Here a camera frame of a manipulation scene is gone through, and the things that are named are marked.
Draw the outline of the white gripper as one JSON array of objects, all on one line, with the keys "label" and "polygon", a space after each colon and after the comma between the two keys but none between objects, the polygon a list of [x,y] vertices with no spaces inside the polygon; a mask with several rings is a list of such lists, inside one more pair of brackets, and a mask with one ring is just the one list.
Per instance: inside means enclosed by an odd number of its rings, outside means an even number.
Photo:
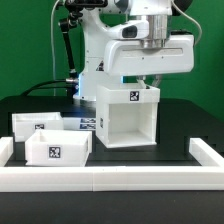
[{"label": "white gripper", "polygon": [[190,72],[194,66],[194,37],[171,35],[162,48],[143,48],[140,41],[109,41],[104,54],[104,72],[110,76],[137,76],[143,89],[149,89],[146,76],[156,75],[153,87],[158,87],[163,76]]}]

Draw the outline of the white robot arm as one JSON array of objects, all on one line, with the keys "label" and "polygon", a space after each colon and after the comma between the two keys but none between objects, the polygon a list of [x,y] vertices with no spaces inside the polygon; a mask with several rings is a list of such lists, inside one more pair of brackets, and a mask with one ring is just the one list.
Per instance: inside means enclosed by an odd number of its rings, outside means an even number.
[{"label": "white robot arm", "polygon": [[96,97],[96,87],[125,76],[189,72],[194,36],[170,28],[192,0],[84,0],[85,64],[79,95]]}]

